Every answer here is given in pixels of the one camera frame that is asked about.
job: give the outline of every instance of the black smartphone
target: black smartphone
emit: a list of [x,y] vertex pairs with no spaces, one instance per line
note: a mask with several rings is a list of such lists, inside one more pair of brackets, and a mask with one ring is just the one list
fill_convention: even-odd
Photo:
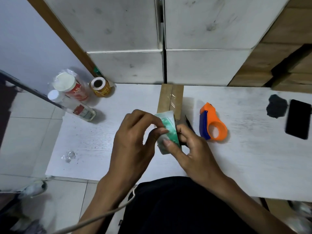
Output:
[[311,104],[292,99],[285,132],[301,139],[308,139],[311,109]]

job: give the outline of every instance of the white cable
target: white cable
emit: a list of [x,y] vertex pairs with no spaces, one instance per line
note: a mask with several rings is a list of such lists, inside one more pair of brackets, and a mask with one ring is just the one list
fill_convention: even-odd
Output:
[[69,232],[76,231],[77,229],[80,229],[80,228],[82,228],[82,227],[84,227],[84,226],[86,226],[86,225],[89,225],[90,223],[93,223],[93,222],[95,222],[95,221],[98,221],[98,220],[100,220],[100,219],[102,219],[102,218],[104,218],[104,217],[107,217],[107,216],[109,216],[109,215],[111,215],[111,214],[113,214],[113,213],[119,211],[120,209],[126,207],[126,206],[134,199],[134,197],[135,197],[135,188],[134,188],[133,191],[132,191],[133,197],[132,197],[130,200],[128,200],[128,202],[127,202],[126,204],[124,204],[124,205],[118,207],[117,209],[114,209],[114,210],[112,210],[112,211],[109,211],[109,212],[107,212],[107,213],[104,213],[104,214],[102,214],[102,215],[100,215],[100,216],[90,218],[90,219],[85,220],[85,221],[83,221],[83,222],[79,222],[79,223],[77,223],[77,224],[75,224],[75,225],[72,225],[72,226],[63,228],[63,229],[61,229],[61,230],[58,230],[58,231],[56,231],[56,232],[53,232],[52,234],[66,234],[66,233],[69,233]]

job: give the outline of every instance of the white table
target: white table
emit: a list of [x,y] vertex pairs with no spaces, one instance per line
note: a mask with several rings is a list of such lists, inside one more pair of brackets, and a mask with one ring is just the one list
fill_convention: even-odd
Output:
[[[66,113],[46,174],[99,180],[107,172],[113,140],[126,113],[141,109],[156,113],[160,85],[117,84],[110,98],[94,107],[104,120],[88,123]],[[211,103],[227,126],[228,138],[209,142],[218,164],[250,196],[312,201],[312,143],[284,132],[287,114],[278,119],[266,114],[268,99],[278,94],[312,104],[312,95],[276,92],[269,88],[185,86],[182,115],[186,114],[199,134],[199,110]],[[76,159],[66,163],[61,156],[69,151]],[[139,182],[162,177],[185,176],[175,158],[158,148]]]

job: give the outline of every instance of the black cloth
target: black cloth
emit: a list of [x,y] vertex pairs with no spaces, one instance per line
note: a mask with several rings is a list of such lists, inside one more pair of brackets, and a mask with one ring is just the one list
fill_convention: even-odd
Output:
[[226,203],[190,178],[167,177],[137,186],[119,229],[119,234],[124,233],[256,232]]

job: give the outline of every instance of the white lid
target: white lid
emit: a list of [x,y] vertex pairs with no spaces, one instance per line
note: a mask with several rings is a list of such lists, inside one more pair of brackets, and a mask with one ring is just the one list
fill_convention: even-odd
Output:
[[52,85],[60,92],[68,92],[71,91],[76,85],[76,79],[73,75],[63,72],[55,77]]
[[51,90],[48,93],[48,99],[55,103],[60,103],[65,97],[65,94],[57,91],[57,90]]

